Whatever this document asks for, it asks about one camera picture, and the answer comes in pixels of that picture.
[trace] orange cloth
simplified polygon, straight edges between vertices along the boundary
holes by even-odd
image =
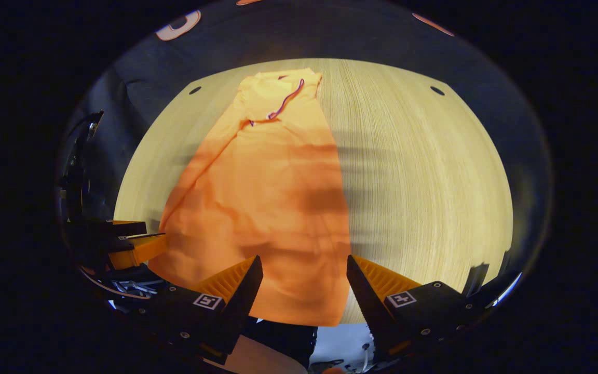
[[[321,79],[302,69],[240,83],[168,198],[159,228],[168,251],[149,269],[190,287],[257,254],[264,277],[252,317],[339,323],[351,251],[337,149],[316,99]]]
[[[346,374],[340,367],[330,367],[322,372],[322,374]]]

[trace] wire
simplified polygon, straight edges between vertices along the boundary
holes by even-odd
[[[366,355],[366,358],[363,360],[363,369],[361,369],[361,372],[366,372],[366,367],[368,366],[368,350],[363,350],[363,352]]]
[[[103,110],[101,109],[100,111],[98,111],[97,113],[92,113],[92,114],[87,114],[86,116],[84,116],[81,120],[78,121],[78,123],[76,123],[76,125],[73,126],[73,128],[71,128],[71,131],[69,131],[69,133],[66,135],[66,137],[70,137],[71,135],[73,135],[73,132],[76,130],[76,128],[80,127],[81,124],[93,120],[93,119],[99,119],[99,116],[103,116]]]
[[[90,277],[89,275],[87,275],[84,270],[82,270],[80,268],[78,268],[78,270],[80,270],[80,272],[85,277],[87,277],[87,279],[89,279],[93,284],[97,285],[98,287],[107,289],[107,291],[110,291],[112,293],[116,293],[117,295],[128,296],[129,298],[142,299],[142,300],[149,300],[149,299],[151,299],[151,298],[146,298],[145,296],[135,296],[135,295],[131,295],[130,293],[123,293],[123,292],[116,291],[116,290],[114,290],[112,288],[108,288],[108,287],[103,286],[102,284],[96,282],[95,280],[93,280],[92,277]]]
[[[266,119],[273,120],[274,118],[276,118],[276,116],[278,116],[278,113],[280,113],[280,111],[282,111],[284,109],[285,103],[288,101],[288,99],[292,95],[296,95],[296,93],[299,92],[299,90],[301,90],[302,87],[304,87],[304,79],[303,78],[301,79],[301,81],[299,81],[299,87],[297,87],[297,90],[295,90],[295,92],[292,92],[291,94],[287,95],[287,97],[285,97],[285,99],[283,100],[283,103],[280,105],[280,108],[278,108],[278,110],[275,112],[269,113],[266,116]]]
[[[151,293],[152,295],[156,295],[157,294],[156,291],[154,291],[152,289],[148,289],[147,287],[142,287],[142,286],[135,285],[135,286],[133,286],[133,288],[139,289],[139,291],[144,291],[144,292],[147,292],[147,293]]]

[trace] ribbed orange pad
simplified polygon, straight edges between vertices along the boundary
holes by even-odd
[[[110,253],[110,261],[115,270],[140,266],[140,263],[149,261],[168,249],[168,239],[165,235],[147,237],[129,237],[133,243],[133,251]]]
[[[359,265],[359,269],[366,276],[368,283],[373,287],[373,291],[380,299],[381,303],[384,303],[384,298],[394,293],[408,291],[408,289],[421,286],[412,279],[406,278],[401,274],[392,272],[382,265],[378,265],[375,262],[365,260],[359,256],[352,255],[354,260]]]
[[[218,274],[211,275],[211,277],[195,286],[193,290],[220,296],[226,303],[229,303],[230,298],[237,291],[237,287],[239,287],[241,280],[244,279],[244,275],[246,275],[254,260],[255,257],[251,257],[237,265],[230,266]]]
[[[126,223],[136,223],[136,222],[140,222],[140,221],[112,221],[113,225],[124,225]]]

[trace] black background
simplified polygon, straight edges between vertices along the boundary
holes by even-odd
[[[120,329],[76,283],[50,189],[57,139],[88,85],[200,3],[0,2],[0,370],[176,364]],[[534,272],[505,309],[412,371],[598,370],[598,2],[411,7],[483,50],[529,97],[557,184]]]

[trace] wood grain surface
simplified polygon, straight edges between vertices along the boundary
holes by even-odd
[[[496,277],[513,215],[491,138],[446,83],[372,62],[270,61],[190,83],[140,142],[114,219],[145,221],[157,232],[171,190],[242,79],[306,67],[323,73],[318,100],[338,146],[352,253],[458,291],[472,266],[488,263],[485,282]],[[363,322],[350,291],[341,323]]]

